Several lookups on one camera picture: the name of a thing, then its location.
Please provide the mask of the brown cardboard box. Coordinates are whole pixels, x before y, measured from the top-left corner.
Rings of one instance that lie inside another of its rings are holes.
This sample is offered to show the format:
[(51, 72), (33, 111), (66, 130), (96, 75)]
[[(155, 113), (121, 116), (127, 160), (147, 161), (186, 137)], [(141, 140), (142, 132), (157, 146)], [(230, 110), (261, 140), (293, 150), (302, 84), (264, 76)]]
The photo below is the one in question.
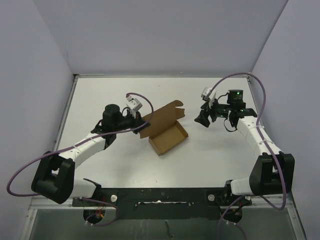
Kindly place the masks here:
[(179, 119), (185, 117), (184, 104), (174, 100), (154, 111), (150, 126), (139, 132), (140, 138), (148, 142), (158, 156), (162, 156), (189, 137)]

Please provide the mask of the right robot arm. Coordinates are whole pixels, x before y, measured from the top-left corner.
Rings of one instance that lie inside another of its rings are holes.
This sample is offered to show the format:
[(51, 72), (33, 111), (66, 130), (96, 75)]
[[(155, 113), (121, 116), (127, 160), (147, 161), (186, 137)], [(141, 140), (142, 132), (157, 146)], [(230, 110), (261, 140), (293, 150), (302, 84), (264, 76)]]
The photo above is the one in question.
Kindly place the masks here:
[(227, 103), (219, 103), (216, 92), (206, 87), (201, 94), (204, 104), (195, 122), (207, 128), (217, 118), (229, 121), (231, 127), (243, 135), (257, 160), (249, 177), (231, 180), (230, 187), (222, 192), (223, 200), (232, 205), (241, 195), (290, 193), (295, 167), (293, 155), (277, 147), (264, 128), (257, 124), (258, 115), (252, 108), (246, 107), (242, 90), (229, 90), (226, 96)]

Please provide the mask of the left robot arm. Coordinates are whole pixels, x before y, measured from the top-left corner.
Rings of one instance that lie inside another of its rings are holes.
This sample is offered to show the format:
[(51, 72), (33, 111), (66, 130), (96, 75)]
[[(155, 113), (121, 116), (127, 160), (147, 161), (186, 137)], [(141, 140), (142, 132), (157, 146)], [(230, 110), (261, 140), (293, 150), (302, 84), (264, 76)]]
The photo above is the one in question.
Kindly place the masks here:
[(120, 133), (137, 134), (150, 124), (139, 112), (142, 104), (132, 100), (127, 103), (124, 115), (116, 104), (105, 107), (102, 119), (80, 142), (56, 153), (48, 151), (41, 158), (31, 190), (57, 204), (69, 198), (84, 198), (91, 206), (102, 199), (101, 186), (87, 178), (75, 179), (75, 170), (93, 155), (106, 150)]

